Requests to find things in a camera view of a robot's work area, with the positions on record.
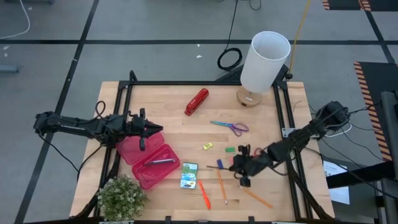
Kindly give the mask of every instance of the paper sheet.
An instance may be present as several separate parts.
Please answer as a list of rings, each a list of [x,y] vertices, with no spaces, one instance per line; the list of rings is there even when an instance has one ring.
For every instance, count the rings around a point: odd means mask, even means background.
[[[331,162],[323,161],[323,170],[325,175],[331,176],[346,172],[344,169]],[[339,187],[336,189],[329,189],[330,198],[334,202],[340,202],[349,205],[349,190],[348,187]]]

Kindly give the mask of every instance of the yellow cable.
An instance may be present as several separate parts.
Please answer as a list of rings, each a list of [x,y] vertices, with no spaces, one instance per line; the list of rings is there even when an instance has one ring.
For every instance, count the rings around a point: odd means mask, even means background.
[[[305,5],[305,9],[304,9],[304,13],[303,13],[303,17],[301,18],[301,22],[300,22],[300,26],[297,29],[296,35],[294,37],[294,43],[293,43],[293,51],[292,51],[292,59],[290,60],[290,66],[289,66],[289,71],[287,73],[292,73],[293,70],[293,64],[294,64],[294,52],[296,50],[296,42],[297,39],[299,38],[300,32],[301,32],[301,28],[304,25],[304,21],[305,18],[307,16],[307,12],[310,9],[310,5],[311,5],[311,0],[307,0],[307,3]]]

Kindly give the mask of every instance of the wooden lamp base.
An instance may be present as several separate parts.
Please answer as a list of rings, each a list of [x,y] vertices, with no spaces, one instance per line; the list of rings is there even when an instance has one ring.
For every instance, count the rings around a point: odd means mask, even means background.
[[[261,102],[262,94],[250,92],[241,86],[236,92],[236,97],[241,105],[251,108],[257,106]]]

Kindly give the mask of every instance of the green eraser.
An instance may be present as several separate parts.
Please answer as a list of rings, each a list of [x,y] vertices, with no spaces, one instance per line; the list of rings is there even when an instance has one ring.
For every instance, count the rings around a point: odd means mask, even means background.
[[[234,152],[235,151],[235,147],[227,147],[225,148],[225,152]]]

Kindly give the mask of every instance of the green plant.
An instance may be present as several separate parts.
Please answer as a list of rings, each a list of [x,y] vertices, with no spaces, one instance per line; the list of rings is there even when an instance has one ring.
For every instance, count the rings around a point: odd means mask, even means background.
[[[109,221],[133,220],[141,215],[148,201],[139,184],[125,175],[110,179],[97,196],[101,212]]]

